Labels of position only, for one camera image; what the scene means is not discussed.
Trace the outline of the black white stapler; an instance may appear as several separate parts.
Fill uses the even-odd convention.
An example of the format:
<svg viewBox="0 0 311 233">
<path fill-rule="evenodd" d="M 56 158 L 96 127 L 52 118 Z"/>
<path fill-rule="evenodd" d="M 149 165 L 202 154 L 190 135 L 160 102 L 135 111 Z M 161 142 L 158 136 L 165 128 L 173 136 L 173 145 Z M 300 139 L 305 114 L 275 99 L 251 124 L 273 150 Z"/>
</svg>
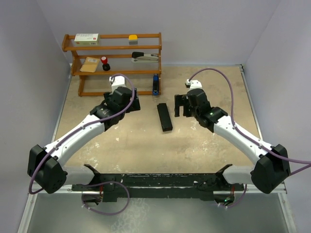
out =
<svg viewBox="0 0 311 233">
<path fill-rule="evenodd" d="M 159 60 L 157 54 L 148 54 L 144 52 L 132 52 L 132 62 L 133 63 L 156 63 Z"/>
</svg>

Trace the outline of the white green box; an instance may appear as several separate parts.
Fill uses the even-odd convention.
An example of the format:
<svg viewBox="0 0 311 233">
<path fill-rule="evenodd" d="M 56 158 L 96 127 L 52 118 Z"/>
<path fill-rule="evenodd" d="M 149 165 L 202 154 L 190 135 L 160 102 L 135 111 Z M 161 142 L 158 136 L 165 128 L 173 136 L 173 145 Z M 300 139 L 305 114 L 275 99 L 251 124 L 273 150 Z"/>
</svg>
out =
<svg viewBox="0 0 311 233">
<path fill-rule="evenodd" d="M 74 38 L 74 44 L 77 46 L 97 46 L 99 45 L 98 33 L 77 33 Z"/>
</svg>

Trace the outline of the aluminium frame rail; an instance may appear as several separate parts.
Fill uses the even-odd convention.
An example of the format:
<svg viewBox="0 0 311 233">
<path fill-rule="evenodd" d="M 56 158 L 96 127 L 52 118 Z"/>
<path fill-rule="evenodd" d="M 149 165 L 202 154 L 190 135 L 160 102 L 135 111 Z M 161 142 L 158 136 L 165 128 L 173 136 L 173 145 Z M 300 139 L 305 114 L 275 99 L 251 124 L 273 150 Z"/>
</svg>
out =
<svg viewBox="0 0 311 233">
<path fill-rule="evenodd" d="M 240 125 L 236 131 L 243 138 L 241 151 L 253 166 L 239 167 L 237 183 L 252 184 L 265 194 L 271 193 L 290 174 L 288 153 L 281 144 L 273 146 L 254 136 Z"/>
</svg>

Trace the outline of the brown spiral notebook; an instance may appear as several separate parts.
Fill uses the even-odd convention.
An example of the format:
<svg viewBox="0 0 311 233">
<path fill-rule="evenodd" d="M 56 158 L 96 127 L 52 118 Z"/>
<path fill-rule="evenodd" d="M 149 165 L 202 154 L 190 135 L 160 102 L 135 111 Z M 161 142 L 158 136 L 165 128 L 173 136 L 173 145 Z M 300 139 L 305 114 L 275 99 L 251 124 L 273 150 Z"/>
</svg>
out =
<svg viewBox="0 0 311 233">
<path fill-rule="evenodd" d="M 98 58 L 87 57 L 84 60 L 82 66 L 80 68 L 80 71 L 81 72 L 94 73 L 97 69 L 99 61 L 100 61 L 100 59 L 98 59 Z"/>
</svg>

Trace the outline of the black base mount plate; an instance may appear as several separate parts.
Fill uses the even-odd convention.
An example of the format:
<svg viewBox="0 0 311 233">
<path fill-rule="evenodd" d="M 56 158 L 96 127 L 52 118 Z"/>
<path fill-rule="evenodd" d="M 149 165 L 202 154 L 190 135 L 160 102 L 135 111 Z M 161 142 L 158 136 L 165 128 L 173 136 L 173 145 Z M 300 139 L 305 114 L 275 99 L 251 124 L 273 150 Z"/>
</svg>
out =
<svg viewBox="0 0 311 233">
<path fill-rule="evenodd" d="M 99 173 L 89 166 L 94 178 L 87 185 L 74 184 L 74 191 L 102 191 L 103 202 L 118 198 L 200 199 L 224 201 L 234 191 L 243 191 L 242 184 L 229 184 L 223 177 L 226 165 L 216 173 Z"/>
</svg>

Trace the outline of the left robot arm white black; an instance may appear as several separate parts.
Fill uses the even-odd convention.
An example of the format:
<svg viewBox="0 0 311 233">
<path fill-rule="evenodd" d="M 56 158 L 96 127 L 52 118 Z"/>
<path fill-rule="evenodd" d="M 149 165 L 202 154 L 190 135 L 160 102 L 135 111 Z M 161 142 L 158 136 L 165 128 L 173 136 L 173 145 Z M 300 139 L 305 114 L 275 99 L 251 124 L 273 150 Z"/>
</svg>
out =
<svg viewBox="0 0 311 233">
<path fill-rule="evenodd" d="M 88 190 L 97 189 L 100 178 L 95 175 L 94 168 L 87 165 L 69 167 L 67 161 L 91 139 L 118 124 L 126 113 L 139 110 L 137 90 L 121 86 L 105 93 L 102 103 L 67 134 L 44 147 L 35 145 L 31 148 L 28 175 L 49 194 L 70 184 L 83 184 Z"/>
</svg>

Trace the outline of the wooden three-tier shelf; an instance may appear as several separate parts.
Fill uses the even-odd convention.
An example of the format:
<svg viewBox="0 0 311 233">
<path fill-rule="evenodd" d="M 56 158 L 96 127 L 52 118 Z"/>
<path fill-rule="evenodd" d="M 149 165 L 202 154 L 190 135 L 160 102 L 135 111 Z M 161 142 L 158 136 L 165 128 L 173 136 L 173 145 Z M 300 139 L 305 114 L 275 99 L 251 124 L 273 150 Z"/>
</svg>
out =
<svg viewBox="0 0 311 233">
<path fill-rule="evenodd" d="M 159 76 L 159 95 L 161 94 L 161 50 L 162 34 L 161 33 L 142 33 L 137 34 L 138 44 L 129 45 L 128 37 L 130 34 L 100 34 L 99 45 L 97 46 L 77 46 L 74 44 L 74 35 L 66 34 L 62 42 L 62 50 L 71 52 L 72 66 L 71 74 L 78 76 L 80 79 L 78 96 L 100 96 L 103 91 L 86 92 L 84 90 L 86 79 L 89 76 L 111 76 L 117 73 L 124 75 L 138 75 L 150 77 L 150 84 L 153 88 L 153 75 Z M 157 54 L 159 60 L 156 63 L 133 63 L 132 52 L 144 52 L 148 54 Z M 110 65 L 109 71 L 104 71 L 102 62 L 99 62 L 94 73 L 81 72 L 80 68 L 87 57 L 101 59 L 102 56 L 108 58 Z M 139 91 L 140 95 L 152 95 L 151 90 Z"/>
</svg>

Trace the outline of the black glasses case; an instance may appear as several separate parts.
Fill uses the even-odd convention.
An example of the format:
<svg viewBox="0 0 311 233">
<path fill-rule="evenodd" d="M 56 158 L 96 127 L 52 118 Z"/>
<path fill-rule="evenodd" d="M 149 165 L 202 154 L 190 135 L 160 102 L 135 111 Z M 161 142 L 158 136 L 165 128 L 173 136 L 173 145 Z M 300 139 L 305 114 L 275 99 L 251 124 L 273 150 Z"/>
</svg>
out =
<svg viewBox="0 0 311 233">
<path fill-rule="evenodd" d="M 166 103 L 159 103 L 157 105 L 158 115 L 161 123 L 161 128 L 163 132 L 168 132 L 173 130 L 172 121 L 170 118 L 169 110 Z"/>
</svg>

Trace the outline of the yellow grey eraser block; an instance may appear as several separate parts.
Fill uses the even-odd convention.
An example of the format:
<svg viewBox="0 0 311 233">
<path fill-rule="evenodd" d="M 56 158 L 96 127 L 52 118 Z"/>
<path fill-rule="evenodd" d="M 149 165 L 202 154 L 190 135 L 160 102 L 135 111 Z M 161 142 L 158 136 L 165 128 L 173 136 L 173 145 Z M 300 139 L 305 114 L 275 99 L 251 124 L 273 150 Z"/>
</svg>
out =
<svg viewBox="0 0 311 233">
<path fill-rule="evenodd" d="M 137 45 L 138 44 L 138 36 L 136 34 L 131 34 L 128 37 L 129 45 Z"/>
</svg>

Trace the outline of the red black stamp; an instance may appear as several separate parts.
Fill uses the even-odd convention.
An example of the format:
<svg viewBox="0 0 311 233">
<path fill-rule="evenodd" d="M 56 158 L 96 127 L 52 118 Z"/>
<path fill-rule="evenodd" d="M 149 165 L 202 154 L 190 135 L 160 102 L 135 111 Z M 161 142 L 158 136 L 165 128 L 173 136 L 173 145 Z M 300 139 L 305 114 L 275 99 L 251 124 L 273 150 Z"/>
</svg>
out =
<svg viewBox="0 0 311 233">
<path fill-rule="evenodd" d="M 101 62 L 102 62 L 102 68 L 104 71 L 109 71 L 110 70 L 110 65 L 108 63 L 108 58 L 106 56 L 101 57 Z"/>
</svg>

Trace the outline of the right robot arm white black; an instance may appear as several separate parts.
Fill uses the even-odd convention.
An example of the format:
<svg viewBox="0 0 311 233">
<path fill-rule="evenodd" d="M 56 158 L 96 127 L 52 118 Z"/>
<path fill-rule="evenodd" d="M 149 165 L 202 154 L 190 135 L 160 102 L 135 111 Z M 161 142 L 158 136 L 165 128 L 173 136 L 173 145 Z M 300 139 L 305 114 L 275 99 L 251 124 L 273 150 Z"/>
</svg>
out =
<svg viewBox="0 0 311 233">
<path fill-rule="evenodd" d="M 216 178 L 221 190 L 227 190 L 236 183 L 253 184 L 261 192 L 269 194 L 289 176 L 287 150 L 281 144 L 273 146 L 239 127 L 226 111 L 210 105 L 202 89 L 175 95 L 175 117 L 180 115 L 180 107 L 183 107 L 183 116 L 194 117 L 200 126 L 226 139 L 252 162 L 252 166 L 230 165 L 225 168 Z"/>
</svg>

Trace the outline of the blue black stapler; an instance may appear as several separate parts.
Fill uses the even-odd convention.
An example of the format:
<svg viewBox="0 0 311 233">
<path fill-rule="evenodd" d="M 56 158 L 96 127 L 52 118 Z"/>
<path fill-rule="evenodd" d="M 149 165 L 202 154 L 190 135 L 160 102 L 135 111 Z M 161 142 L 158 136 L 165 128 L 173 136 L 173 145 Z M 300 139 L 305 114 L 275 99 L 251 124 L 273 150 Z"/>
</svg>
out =
<svg viewBox="0 0 311 233">
<path fill-rule="evenodd" d="M 154 95 L 154 96 L 159 95 L 159 76 L 158 76 L 158 74 L 153 75 L 152 95 Z"/>
</svg>

